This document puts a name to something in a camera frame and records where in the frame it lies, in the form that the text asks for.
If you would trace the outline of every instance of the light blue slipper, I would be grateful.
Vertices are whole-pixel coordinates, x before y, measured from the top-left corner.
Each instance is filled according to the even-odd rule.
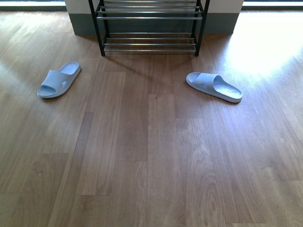
[[[37,95],[41,98],[54,98],[65,93],[81,70],[79,63],[71,61],[58,71],[50,70],[40,86]]]
[[[242,100],[243,93],[226,83],[219,75],[192,72],[188,74],[186,81],[194,89],[226,101],[238,103]]]

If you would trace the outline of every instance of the white wall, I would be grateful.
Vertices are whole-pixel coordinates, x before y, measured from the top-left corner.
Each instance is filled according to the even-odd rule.
[[[211,0],[209,13],[240,13],[244,0]],[[69,14],[89,14],[88,0],[65,0]]]

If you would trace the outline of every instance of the chrome bar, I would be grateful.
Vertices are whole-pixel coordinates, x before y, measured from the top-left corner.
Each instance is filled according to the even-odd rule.
[[[194,38],[107,38],[107,40],[193,40]]]
[[[196,50],[104,50],[105,52],[196,52]]]
[[[191,35],[191,33],[174,33],[174,32],[113,32],[110,35]]]
[[[196,44],[104,44],[106,46],[195,46]]]
[[[101,9],[199,9],[199,6],[101,6]]]
[[[135,13],[135,14],[139,14],[139,13],[142,13],[142,14],[144,14],[144,13],[154,13],[154,14],[158,14],[158,13],[167,13],[167,14],[181,14],[181,13],[183,13],[183,14],[199,14],[199,13],[201,13],[201,12],[199,12],[199,11],[192,11],[192,12],[188,12],[188,11],[158,11],[158,12],[156,12],[156,11],[137,11],[137,12],[126,12],[126,11],[98,11],[97,13],[100,13],[100,14],[114,14],[114,13],[121,13],[121,14],[128,14],[128,13]]]
[[[169,4],[179,4],[179,3],[194,3],[196,4],[196,1],[104,1],[104,3],[108,4],[123,4],[123,3],[140,3],[140,4],[158,4],[158,3],[169,3]]]
[[[165,20],[202,20],[203,17],[99,17],[97,19],[104,20],[121,20],[121,19],[165,19]]]

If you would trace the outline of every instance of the floor plank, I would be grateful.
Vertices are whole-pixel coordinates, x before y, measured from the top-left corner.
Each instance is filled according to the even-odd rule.
[[[54,226],[60,227],[68,225],[93,118],[94,114],[92,112],[85,113],[77,145],[72,156],[72,162],[68,169],[69,174],[65,183],[64,192],[59,200],[60,206],[57,210],[53,211],[53,220],[50,221],[51,224],[54,223]]]
[[[173,95],[149,96],[147,226],[186,226]]]
[[[40,154],[30,168],[9,227],[47,226],[68,154]]]
[[[76,196],[68,227],[105,227],[108,196]]]
[[[125,73],[99,74],[87,111],[94,113],[77,195],[109,195],[116,152]]]
[[[146,162],[115,163],[108,227],[146,226]]]
[[[187,226],[225,226],[211,149],[203,119],[178,119],[178,145],[186,159]]]
[[[146,67],[148,56],[137,58],[109,58],[105,71],[125,71],[121,114],[117,137],[116,161],[146,161],[148,81],[151,75]]]
[[[0,226],[8,226],[20,193],[0,193]]]

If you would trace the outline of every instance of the gray baseboard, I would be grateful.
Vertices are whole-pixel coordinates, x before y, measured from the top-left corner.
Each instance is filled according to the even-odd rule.
[[[238,13],[208,13],[205,33],[232,34],[235,28]],[[95,34],[91,14],[70,14],[71,23],[76,35]],[[98,21],[102,34],[105,33],[103,22]],[[191,32],[192,22],[179,21],[147,21],[138,20],[130,23],[129,20],[110,20],[110,32]]]

